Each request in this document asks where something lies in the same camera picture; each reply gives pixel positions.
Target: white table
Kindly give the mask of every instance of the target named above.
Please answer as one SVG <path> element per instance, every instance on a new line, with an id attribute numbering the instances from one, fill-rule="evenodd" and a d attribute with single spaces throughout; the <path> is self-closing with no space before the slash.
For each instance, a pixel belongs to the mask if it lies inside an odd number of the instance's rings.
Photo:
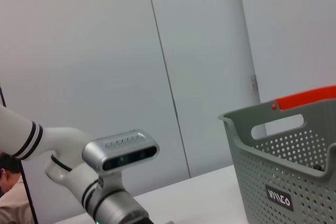
<path id="1" fill-rule="evenodd" d="M 155 224 L 248 224 L 233 166 L 136 196 Z M 57 224 L 94 224 L 87 215 Z"/>

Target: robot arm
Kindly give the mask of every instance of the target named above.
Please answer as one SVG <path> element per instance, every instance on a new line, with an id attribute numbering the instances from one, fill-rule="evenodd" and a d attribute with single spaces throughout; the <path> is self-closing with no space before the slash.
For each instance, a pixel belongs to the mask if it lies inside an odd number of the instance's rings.
<path id="1" fill-rule="evenodd" d="M 0 105 L 0 150 L 21 160 L 54 151 L 47 176 L 67 187 L 100 224 L 152 223 L 121 180 L 124 168 L 159 153 L 155 140 L 141 130 L 94 140 L 74 128 L 43 128 Z"/>

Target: gray laundry basket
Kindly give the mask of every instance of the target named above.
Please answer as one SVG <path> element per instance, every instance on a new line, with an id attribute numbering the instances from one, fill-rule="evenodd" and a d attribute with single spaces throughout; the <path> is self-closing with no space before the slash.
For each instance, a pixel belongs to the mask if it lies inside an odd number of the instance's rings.
<path id="1" fill-rule="evenodd" d="M 325 87 L 218 117 L 250 224 L 336 223 L 335 98 L 336 86 Z M 251 135 L 256 125 L 297 114 L 299 128 Z"/>

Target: silver camera housing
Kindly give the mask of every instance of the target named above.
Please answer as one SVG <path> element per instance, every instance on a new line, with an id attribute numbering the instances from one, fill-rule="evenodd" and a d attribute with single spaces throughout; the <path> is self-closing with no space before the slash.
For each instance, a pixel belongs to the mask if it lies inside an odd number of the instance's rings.
<path id="1" fill-rule="evenodd" d="M 154 149 L 154 155 L 144 156 L 143 158 L 137 156 L 137 154 L 141 155 L 146 150 L 151 150 L 152 154 Z M 133 130 L 118 135 L 101 137 L 88 143 L 83 149 L 82 158 L 99 176 L 106 176 L 149 161 L 155 158 L 159 152 L 159 145 L 150 135 L 143 130 Z M 128 157 L 133 157 L 130 158 L 133 160 L 127 162 L 125 159 Z M 117 160 L 118 158 L 124 158 L 124 162 Z M 108 168 L 108 161 L 116 161 L 117 164 Z"/>

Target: black ring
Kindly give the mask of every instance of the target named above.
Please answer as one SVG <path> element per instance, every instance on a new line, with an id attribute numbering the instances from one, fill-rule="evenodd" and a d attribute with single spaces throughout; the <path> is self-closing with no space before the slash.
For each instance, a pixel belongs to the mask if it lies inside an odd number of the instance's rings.
<path id="1" fill-rule="evenodd" d="M 12 157 L 17 157 L 18 155 L 22 154 L 22 152 L 27 148 L 27 146 L 31 143 L 31 141 L 33 140 L 35 131 L 36 131 L 36 123 L 33 122 L 33 125 L 31 127 L 31 131 L 29 134 L 29 137 L 27 138 L 26 142 L 24 143 L 24 145 L 18 150 L 17 153 L 15 153 L 14 155 L 12 155 Z"/>
<path id="2" fill-rule="evenodd" d="M 98 182 L 98 179 L 96 179 L 94 182 L 92 182 L 90 185 L 88 185 L 88 187 L 85 189 L 84 193 L 83 193 L 83 196 L 82 196 L 82 206 L 84 207 L 84 198 L 85 198 L 85 195 L 88 193 L 89 189 L 95 184 Z"/>
<path id="3" fill-rule="evenodd" d="M 85 206 L 84 206 L 84 209 L 85 209 L 86 212 L 87 212 L 87 209 L 88 209 L 89 201 L 90 201 L 90 199 L 92 198 L 92 194 L 93 194 L 93 192 L 94 192 L 95 190 L 96 190 L 96 189 L 92 190 L 92 191 L 89 193 L 88 197 L 86 198 Z"/>
<path id="4" fill-rule="evenodd" d="M 54 161 L 54 163 L 58 166 L 60 166 L 61 168 L 63 168 L 64 170 L 67 170 L 68 172 L 70 172 L 72 169 L 69 166 L 66 166 L 65 164 L 63 164 L 60 160 L 58 160 L 57 158 L 55 158 L 55 156 L 52 154 L 51 155 L 51 160 Z"/>
<path id="5" fill-rule="evenodd" d="M 95 206 L 95 209 L 93 210 L 93 215 L 92 215 L 92 218 L 94 221 L 96 221 L 96 214 L 97 214 L 97 211 L 98 211 L 98 208 L 100 207 L 101 203 L 109 196 L 111 196 L 112 194 L 116 194 L 116 193 L 119 193 L 121 191 L 126 191 L 125 189 L 118 189 L 118 190 L 115 190 L 115 191 L 111 191 L 109 192 L 108 194 L 106 194 L 104 197 L 102 197 L 98 203 L 96 204 Z"/>
<path id="6" fill-rule="evenodd" d="M 33 144 L 33 146 L 30 148 L 30 150 L 28 151 L 28 153 L 26 155 L 24 155 L 22 158 L 20 159 L 26 159 L 27 157 L 29 157 L 33 152 L 34 150 L 36 149 L 36 147 L 38 146 L 39 142 L 41 141 L 41 138 L 42 138 L 42 134 L 43 134 L 43 128 L 41 125 L 38 125 L 39 126 L 39 131 L 38 131 L 38 135 L 37 135 L 37 138 L 35 140 L 35 143 Z"/>

